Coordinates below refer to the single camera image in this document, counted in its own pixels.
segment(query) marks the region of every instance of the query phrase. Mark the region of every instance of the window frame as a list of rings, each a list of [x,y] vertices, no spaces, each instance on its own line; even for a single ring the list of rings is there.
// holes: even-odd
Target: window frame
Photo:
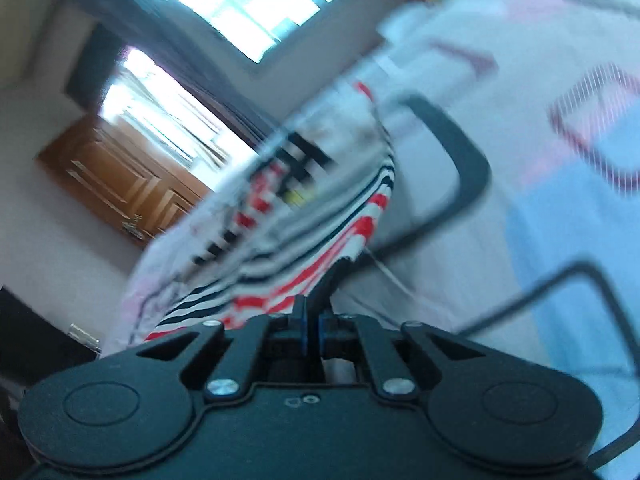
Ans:
[[[180,0],[168,0],[168,1],[173,1],[176,4],[180,5],[181,7],[188,9],[189,12],[192,12],[195,16],[198,17],[198,19],[202,20],[207,25],[208,32],[212,32],[217,39],[223,40],[223,43],[224,43],[224,47],[223,48],[226,51],[228,51],[228,53],[231,56],[236,57],[240,62],[242,62],[249,69],[249,71],[252,72],[252,73],[260,72],[265,67],[265,65],[267,65],[268,63],[271,63],[275,57],[278,57],[279,56],[278,53],[282,51],[282,45],[284,43],[291,44],[292,40],[294,38],[300,37],[301,34],[302,34],[300,32],[300,30],[303,29],[303,28],[305,30],[308,30],[308,25],[307,25],[308,23],[311,23],[311,22],[316,23],[316,22],[318,22],[319,18],[317,18],[317,16],[324,16],[325,13],[326,13],[326,8],[329,7],[329,4],[333,3],[333,0],[331,0],[331,1],[321,0],[321,4],[317,3],[315,0],[311,0],[312,3],[316,4],[319,7],[318,12],[315,12],[306,21],[304,21],[301,25],[297,26],[294,30],[290,31],[281,40],[275,38],[273,33],[271,33],[270,31],[266,31],[266,33],[269,36],[271,36],[272,39],[275,40],[275,44],[271,48],[268,48],[263,53],[262,58],[260,58],[260,61],[254,61],[253,59],[248,57],[247,54],[245,54],[242,50],[240,50],[237,46],[235,46],[235,44],[233,44],[232,41],[229,40],[222,32],[217,30],[216,27],[214,27],[205,18],[200,16],[193,9],[191,9],[191,7],[187,6],[186,4],[183,4],[182,2],[180,2]],[[233,0],[224,0],[224,1],[225,1],[225,3],[227,5],[232,6],[233,8],[238,10],[240,13],[244,14],[246,17],[251,19],[252,22],[254,22],[258,27],[264,29],[263,26],[261,26],[259,23],[257,23],[241,6],[236,4]]]

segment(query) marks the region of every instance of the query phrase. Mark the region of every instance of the curtain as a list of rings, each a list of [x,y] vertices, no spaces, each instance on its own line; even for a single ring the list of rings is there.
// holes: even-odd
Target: curtain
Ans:
[[[98,23],[66,83],[65,93],[84,110],[97,112],[125,47],[119,35]]]
[[[254,145],[276,127],[276,121],[246,99],[209,56],[169,16],[182,12],[185,19],[215,30],[191,9],[175,0],[74,0],[106,28],[154,60],[181,85],[218,102],[247,130]]]

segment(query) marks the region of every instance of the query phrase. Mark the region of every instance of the metal screw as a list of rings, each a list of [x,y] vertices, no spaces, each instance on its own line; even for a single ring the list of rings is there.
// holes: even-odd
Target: metal screw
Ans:
[[[320,397],[318,397],[316,394],[308,394],[302,397],[302,402],[304,402],[305,404],[317,404],[318,402],[320,402]]]
[[[415,390],[415,384],[412,380],[394,378],[388,379],[382,384],[382,389],[389,395],[408,395]]]
[[[223,397],[233,395],[240,389],[240,384],[233,379],[215,379],[207,384],[207,390],[211,395]]]

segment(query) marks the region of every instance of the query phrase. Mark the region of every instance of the black cable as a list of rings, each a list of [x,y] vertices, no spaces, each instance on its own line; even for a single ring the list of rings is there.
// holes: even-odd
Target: black cable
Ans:
[[[440,228],[467,213],[484,195],[491,181],[491,168],[486,157],[443,110],[418,94],[400,100],[399,105],[408,107],[447,152],[458,172],[458,188],[449,203],[418,226],[391,242],[361,254],[343,279],[368,269],[376,260],[384,262],[411,249],[418,242],[426,241]]]
[[[629,323],[622,307],[620,307],[620,303],[613,293],[613,290],[610,288],[608,281],[604,275],[589,262],[575,262],[571,266],[558,272],[555,276],[551,277],[551,279],[538,285],[531,292],[519,298],[515,302],[498,309],[490,316],[487,316],[484,319],[462,329],[459,334],[463,337],[469,338],[498,323],[511,319],[523,310],[528,309],[531,303],[540,300],[553,288],[574,276],[587,277],[596,285],[596,288],[607,307],[607,311],[613,318],[613,321],[625,342],[626,349],[634,363],[636,370],[635,377],[640,378],[640,343],[638,342],[638,336],[631,326],[631,323]],[[631,428],[613,442],[610,442],[589,457],[587,460],[587,467],[594,471],[601,468],[603,465],[611,462],[614,458],[637,444],[638,441],[640,441],[640,413]]]
[[[347,292],[345,290],[341,290],[341,293],[343,293],[347,298],[349,298],[354,303],[358,304],[360,307],[362,307],[367,312],[372,313],[374,316],[378,316],[380,319],[385,321],[387,324],[391,325],[396,330],[400,330],[400,324],[397,321],[395,321],[394,319],[391,319],[389,316],[387,316],[386,314],[383,314],[382,312],[380,312],[376,308],[373,308],[372,306],[370,306],[369,304],[365,303],[364,301],[359,300],[358,298],[356,298],[350,292]]]

